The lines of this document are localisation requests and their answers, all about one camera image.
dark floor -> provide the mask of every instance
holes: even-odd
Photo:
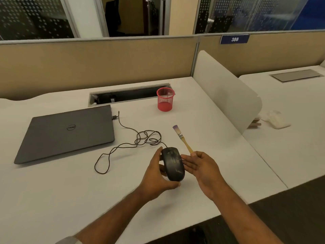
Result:
[[[285,244],[325,243],[325,176],[250,204]],[[209,244],[238,243],[222,216],[199,223]],[[150,244],[201,244],[189,227]]]

crumpled white plastic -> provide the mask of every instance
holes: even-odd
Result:
[[[258,114],[258,118],[271,124],[275,129],[281,129],[290,127],[291,123],[286,123],[282,117],[282,114],[278,110],[270,110],[267,112],[261,112]]]

white desk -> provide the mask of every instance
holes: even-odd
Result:
[[[173,130],[178,125],[194,150],[207,152],[219,164],[226,181],[248,203],[286,190],[250,144],[204,93],[192,77],[50,93],[33,99],[0,101],[0,236],[3,243],[55,243],[72,235],[120,201],[141,181],[157,147],[118,150],[106,175],[94,171],[102,152],[133,142],[136,134],[114,121],[113,145],[46,163],[13,163],[33,116],[87,108],[89,92],[169,82],[175,90],[173,110],[157,109],[157,98],[116,103],[121,122],[138,131],[162,134],[167,146],[188,153]],[[118,243],[146,243],[219,215],[186,174],[182,186],[163,193],[133,218]]]
[[[262,111],[279,110],[291,127],[276,130],[262,122],[244,137],[289,187],[325,174],[325,77],[281,83],[269,76],[303,69],[325,75],[321,66],[239,77],[262,98]]]

sleeve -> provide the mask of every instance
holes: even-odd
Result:
[[[69,237],[64,238],[61,241],[57,242],[56,244],[82,244],[82,243],[81,243],[81,241],[74,238],[73,236],[69,236]]]

red basket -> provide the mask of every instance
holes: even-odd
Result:
[[[157,90],[158,109],[164,112],[170,111],[173,108],[173,98],[175,92],[173,89],[163,87]]]

